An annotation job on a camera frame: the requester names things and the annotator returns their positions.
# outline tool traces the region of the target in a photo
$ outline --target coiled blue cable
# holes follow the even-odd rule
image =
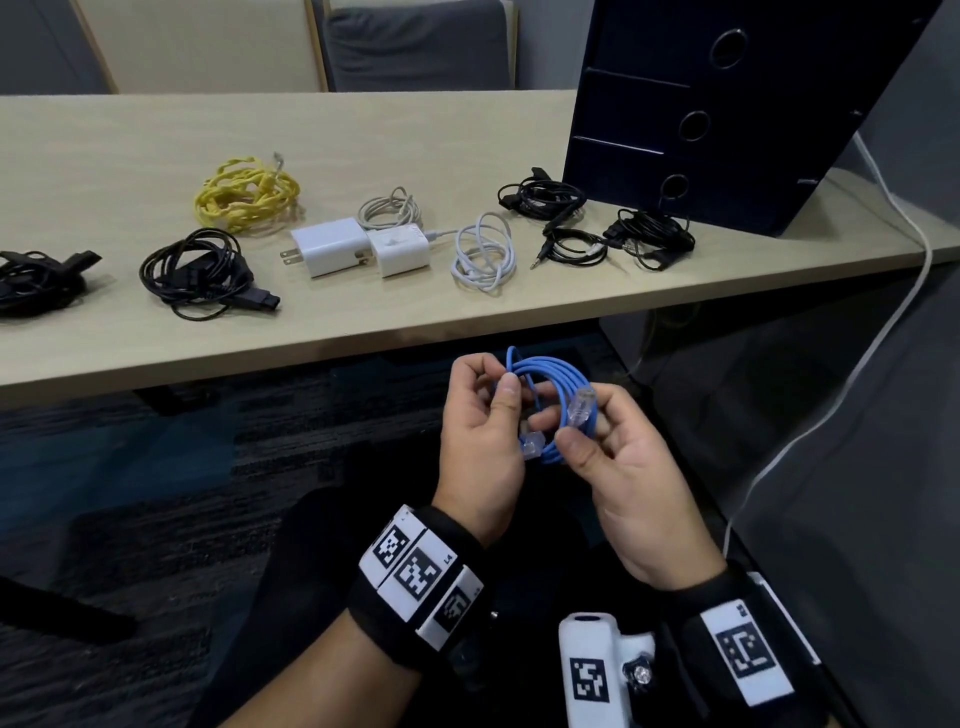
[[[513,372],[517,376],[526,377],[527,384],[534,392],[534,401],[538,410],[542,407],[540,406],[540,397],[534,388],[532,375],[539,375],[553,382],[560,397],[560,427],[566,426],[566,410],[570,405],[570,400],[578,389],[590,386],[587,378],[576,367],[554,356],[530,356],[526,359],[515,360],[516,357],[519,357],[519,351],[516,347],[507,349],[507,371]],[[580,430],[588,437],[593,437],[596,425],[597,405],[594,402],[593,408],[590,410],[590,416],[580,427]],[[540,460],[547,465],[564,462],[563,456],[560,455],[557,446],[552,442],[543,449]]]

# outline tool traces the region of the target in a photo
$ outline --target person's left hand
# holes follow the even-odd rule
[[[484,547],[507,530],[523,484],[517,439],[522,399],[519,379],[493,354],[453,362],[433,505]]]

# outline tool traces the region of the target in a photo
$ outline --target coiled white cable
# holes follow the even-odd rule
[[[485,224],[484,220],[488,217],[495,217],[501,225]],[[503,242],[489,237],[484,231],[496,232],[503,238]],[[443,235],[454,233],[457,235],[457,258],[450,266],[450,273],[463,285],[491,293],[513,274],[516,269],[514,239],[510,234],[510,223],[498,212],[484,212],[474,225],[467,225],[459,230],[428,232],[426,238],[436,240]],[[464,235],[473,236],[474,247],[464,248]]]
[[[900,203],[897,202],[893,194],[890,192],[889,187],[887,187],[886,181],[883,179],[883,175],[880,174],[880,168],[876,166],[876,161],[874,156],[870,154],[870,150],[867,149],[867,145],[863,141],[863,137],[860,136],[860,132],[857,132],[853,135],[853,143],[856,144],[856,149],[863,157],[863,160],[867,163],[867,166],[870,168],[871,174],[876,180],[876,184],[879,186],[880,191],[883,193],[884,199],[892,207],[897,214],[903,218],[903,220],[909,225],[913,230],[920,236],[921,245],[924,247],[924,265],[920,269],[920,274],[917,276],[916,282],[914,282],[913,287],[907,293],[906,297],[897,307],[897,310],[894,311],[893,315],[883,325],[883,328],[877,333],[874,337],[873,342],[870,346],[867,347],[867,350],[863,352],[863,355],[860,357],[860,360],[856,362],[856,366],[853,367],[850,375],[847,377],[847,381],[844,382],[843,387],[841,387],[840,392],[837,394],[836,399],[833,401],[833,404],[830,406],[830,409],[827,410],[827,413],[821,417],[813,427],[809,428],[805,432],[797,435],[793,440],[788,442],[783,449],[778,452],[774,459],[767,463],[767,466],[756,474],[753,480],[750,481],[750,486],[747,488],[747,493],[744,495],[743,500],[740,502],[739,507],[733,512],[733,515],[730,517],[730,520],[727,521],[727,529],[723,534],[723,555],[726,557],[728,551],[730,551],[730,538],[733,533],[733,522],[736,520],[743,509],[747,506],[747,501],[750,499],[750,496],[753,494],[754,489],[756,488],[757,483],[759,483],[767,474],[770,473],[786,456],[786,453],[789,452],[793,447],[799,443],[802,439],[808,435],[816,432],[820,429],[834,414],[840,409],[840,405],[843,404],[844,400],[847,398],[847,394],[850,393],[850,390],[853,388],[853,384],[856,382],[857,378],[860,376],[860,373],[864,370],[867,364],[873,358],[876,350],[880,348],[880,344],[883,343],[883,340],[887,338],[887,334],[890,333],[890,330],[897,324],[897,321],[900,320],[900,317],[903,315],[903,312],[909,307],[913,300],[917,298],[917,294],[920,293],[920,289],[924,286],[926,282],[926,277],[930,273],[930,266],[933,264],[933,247],[930,245],[929,238],[926,237],[926,233],[920,229],[920,226],[917,225],[913,220],[910,219],[910,216],[903,211],[903,208],[900,206]]]
[[[390,219],[374,222],[374,218],[391,215]],[[420,206],[414,196],[403,187],[395,187],[390,197],[373,197],[357,210],[357,222],[365,231],[383,231],[398,225],[419,225]]]

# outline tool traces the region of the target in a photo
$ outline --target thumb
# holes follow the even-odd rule
[[[600,446],[575,427],[562,427],[554,445],[570,469],[601,491],[618,476],[616,465]]]
[[[513,372],[507,372],[496,383],[487,422],[516,433],[520,424],[520,380]]]

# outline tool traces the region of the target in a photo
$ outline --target gray chair cushion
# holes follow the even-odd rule
[[[498,0],[340,9],[324,23],[324,46],[336,91],[511,87]]]

